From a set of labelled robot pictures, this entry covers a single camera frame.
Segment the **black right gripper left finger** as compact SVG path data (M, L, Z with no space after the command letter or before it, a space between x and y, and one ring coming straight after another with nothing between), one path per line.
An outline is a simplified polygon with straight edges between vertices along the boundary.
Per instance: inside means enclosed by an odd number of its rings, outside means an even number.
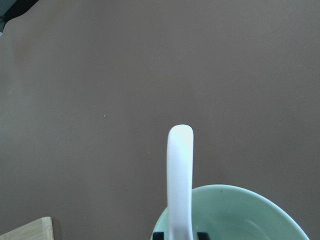
M165 233L163 231L156 231L152 233L152 240L164 240Z

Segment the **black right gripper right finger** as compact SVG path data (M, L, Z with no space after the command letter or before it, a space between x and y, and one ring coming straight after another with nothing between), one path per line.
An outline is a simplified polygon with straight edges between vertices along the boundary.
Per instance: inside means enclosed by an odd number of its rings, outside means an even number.
M197 232L198 240L210 240L210 236L207 232Z

